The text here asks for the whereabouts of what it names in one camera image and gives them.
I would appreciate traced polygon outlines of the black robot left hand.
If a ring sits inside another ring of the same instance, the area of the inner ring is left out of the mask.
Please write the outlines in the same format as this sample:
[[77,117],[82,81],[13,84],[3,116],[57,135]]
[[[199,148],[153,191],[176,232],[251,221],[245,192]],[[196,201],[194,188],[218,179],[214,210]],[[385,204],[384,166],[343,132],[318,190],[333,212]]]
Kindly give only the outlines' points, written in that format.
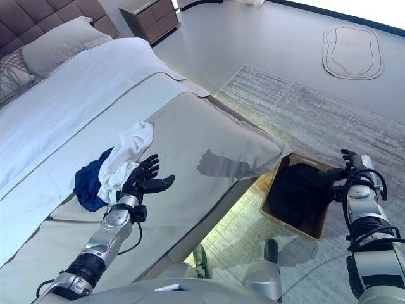
[[157,179],[158,163],[158,155],[153,154],[134,168],[121,188],[119,200],[131,196],[142,203],[145,194],[160,193],[171,187],[175,181],[175,175]]

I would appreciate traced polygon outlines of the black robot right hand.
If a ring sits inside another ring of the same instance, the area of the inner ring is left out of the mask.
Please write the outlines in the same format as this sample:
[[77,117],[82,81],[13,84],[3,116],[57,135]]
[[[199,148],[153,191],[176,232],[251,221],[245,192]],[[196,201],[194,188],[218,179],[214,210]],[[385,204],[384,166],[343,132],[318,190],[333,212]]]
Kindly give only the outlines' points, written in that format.
[[373,164],[367,165],[367,161],[363,160],[363,157],[354,151],[342,149],[340,152],[345,161],[345,167],[328,169],[319,173],[319,177],[327,183],[334,183],[345,179],[346,188],[350,188],[353,185],[363,185],[375,190],[377,182],[376,173],[373,171]]

